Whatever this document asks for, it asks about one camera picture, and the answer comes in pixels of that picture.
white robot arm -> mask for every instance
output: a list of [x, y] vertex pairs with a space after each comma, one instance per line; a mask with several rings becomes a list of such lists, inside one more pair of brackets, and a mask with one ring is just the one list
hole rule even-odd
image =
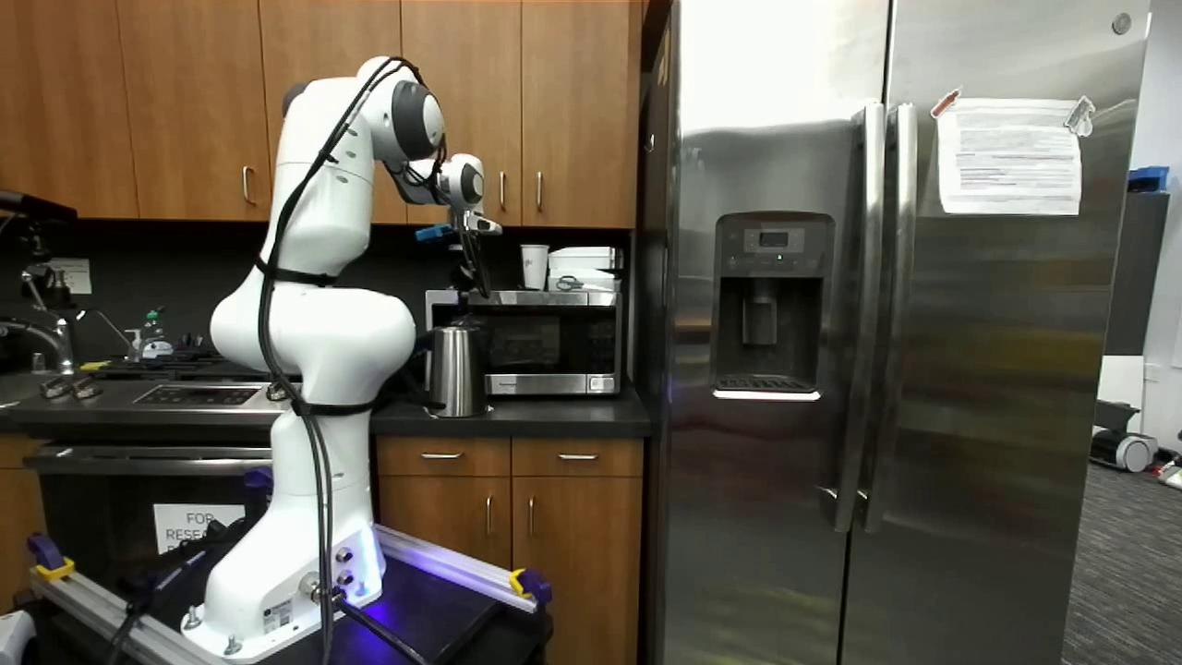
[[331, 288], [331, 278], [370, 247], [374, 162], [404, 203], [441, 203], [459, 240], [493, 231], [480, 214], [480, 158], [441, 158], [441, 144], [440, 102], [403, 59], [370, 59], [289, 98], [263, 256], [209, 316], [226, 357], [289, 386], [268, 429], [268, 510], [182, 624], [219, 656], [268, 656], [329, 618], [329, 593], [349, 604], [380, 593], [370, 402], [418, 327], [393, 296]]

kettle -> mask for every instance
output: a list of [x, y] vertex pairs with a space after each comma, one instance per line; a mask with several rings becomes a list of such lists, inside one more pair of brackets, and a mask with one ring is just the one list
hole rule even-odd
[[429, 390], [440, 418], [483, 412], [483, 347], [475, 327], [441, 326], [429, 333]]

microwave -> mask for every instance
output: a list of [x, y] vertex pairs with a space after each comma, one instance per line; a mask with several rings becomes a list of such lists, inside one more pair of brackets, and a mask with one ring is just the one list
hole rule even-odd
[[470, 326], [483, 341], [488, 393], [619, 393], [619, 291], [423, 291], [423, 327]]

water dispenser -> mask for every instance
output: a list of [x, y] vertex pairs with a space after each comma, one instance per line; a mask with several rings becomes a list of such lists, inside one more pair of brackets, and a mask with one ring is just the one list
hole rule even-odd
[[712, 393], [817, 402], [830, 219], [743, 209], [716, 221]]

refrigerator door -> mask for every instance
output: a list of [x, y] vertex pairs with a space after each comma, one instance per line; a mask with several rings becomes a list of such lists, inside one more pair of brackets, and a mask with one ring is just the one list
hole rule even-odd
[[[838, 662], [849, 533], [826, 490], [838, 490], [846, 446], [865, 118], [881, 84], [887, 3], [875, 13], [865, 0], [749, 0], [743, 12], [684, 0], [675, 13], [661, 662]], [[813, 341], [817, 402], [716, 397], [725, 326], [743, 327], [738, 352], [780, 341], [762, 309], [775, 288], [752, 288], [744, 315], [718, 302], [716, 230], [762, 219], [833, 231]]]
[[[887, 98], [920, 108], [897, 148], [920, 164], [892, 221], [914, 237], [887, 259], [908, 288], [849, 545], [849, 665], [1059, 662], [1143, 30], [1143, 0], [897, 0]], [[945, 214], [927, 110], [951, 88], [1088, 94], [1079, 214]]]

